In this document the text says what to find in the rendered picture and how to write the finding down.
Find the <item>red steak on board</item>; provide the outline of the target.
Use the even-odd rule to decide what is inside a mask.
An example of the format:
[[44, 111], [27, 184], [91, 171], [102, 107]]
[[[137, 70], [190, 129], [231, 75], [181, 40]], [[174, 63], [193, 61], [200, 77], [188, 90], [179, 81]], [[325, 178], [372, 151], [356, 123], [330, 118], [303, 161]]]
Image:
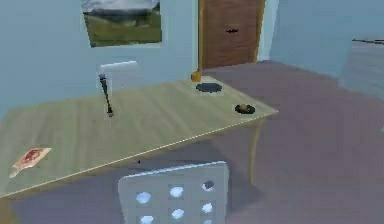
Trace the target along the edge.
[[14, 178], [24, 169], [32, 168], [38, 164], [49, 152], [51, 148], [32, 148], [21, 156], [13, 165], [14, 171], [9, 175]]

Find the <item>black round plate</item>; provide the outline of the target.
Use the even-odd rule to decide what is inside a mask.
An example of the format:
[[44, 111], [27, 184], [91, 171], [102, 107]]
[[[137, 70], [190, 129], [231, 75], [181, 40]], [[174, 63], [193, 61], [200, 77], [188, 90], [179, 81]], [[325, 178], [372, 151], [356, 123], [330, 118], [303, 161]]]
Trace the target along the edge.
[[222, 86], [218, 83], [200, 83], [196, 86], [196, 89], [200, 92], [220, 92], [222, 90]]

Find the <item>light wooden table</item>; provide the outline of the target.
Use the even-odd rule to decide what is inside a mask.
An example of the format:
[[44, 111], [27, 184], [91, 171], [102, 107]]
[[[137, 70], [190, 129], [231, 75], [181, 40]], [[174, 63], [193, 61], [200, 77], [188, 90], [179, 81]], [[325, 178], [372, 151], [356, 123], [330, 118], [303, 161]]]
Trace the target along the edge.
[[[229, 85], [202, 93], [179, 80], [104, 95], [13, 109], [0, 122], [0, 224], [19, 224], [14, 201], [240, 126], [261, 128], [276, 109]], [[253, 114], [235, 106], [249, 104]], [[51, 148], [14, 178], [12, 165], [32, 148]]]

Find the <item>black bowl with food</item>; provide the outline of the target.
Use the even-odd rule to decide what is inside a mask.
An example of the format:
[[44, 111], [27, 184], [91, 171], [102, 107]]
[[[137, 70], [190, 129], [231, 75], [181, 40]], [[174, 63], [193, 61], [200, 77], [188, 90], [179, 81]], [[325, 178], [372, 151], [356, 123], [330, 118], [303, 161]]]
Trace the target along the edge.
[[255, 108], [249, 104], [239, 104], [235, 106], [235, 111], [240, 114], [253, 114]]

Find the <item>white chair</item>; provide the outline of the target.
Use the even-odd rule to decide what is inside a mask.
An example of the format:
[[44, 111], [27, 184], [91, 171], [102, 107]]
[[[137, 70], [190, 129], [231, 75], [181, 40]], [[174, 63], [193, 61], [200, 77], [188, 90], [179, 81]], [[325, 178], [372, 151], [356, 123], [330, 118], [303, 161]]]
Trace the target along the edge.
[[99, 67], [98, 73], [105, 76], [109, 91], [134, 87], [140, 79], [136, 61], [103, 64]]

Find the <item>brown wooden door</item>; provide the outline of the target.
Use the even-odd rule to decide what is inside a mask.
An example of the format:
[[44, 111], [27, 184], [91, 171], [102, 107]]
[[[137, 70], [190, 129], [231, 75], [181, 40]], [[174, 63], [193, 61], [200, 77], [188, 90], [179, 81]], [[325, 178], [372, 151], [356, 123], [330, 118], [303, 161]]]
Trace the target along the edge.
[[[257, 61], [266, 0], [198, 0], [198, 70]], [[226, 30], [235, 28], [238, 33]]]

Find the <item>framed landscape picture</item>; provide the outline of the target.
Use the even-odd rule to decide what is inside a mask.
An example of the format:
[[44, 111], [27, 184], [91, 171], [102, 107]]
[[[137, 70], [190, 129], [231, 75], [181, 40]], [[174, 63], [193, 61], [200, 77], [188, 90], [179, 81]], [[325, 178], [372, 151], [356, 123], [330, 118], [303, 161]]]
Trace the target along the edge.
[[90, 46], [162, 42], [160, 0], [81, 0]]

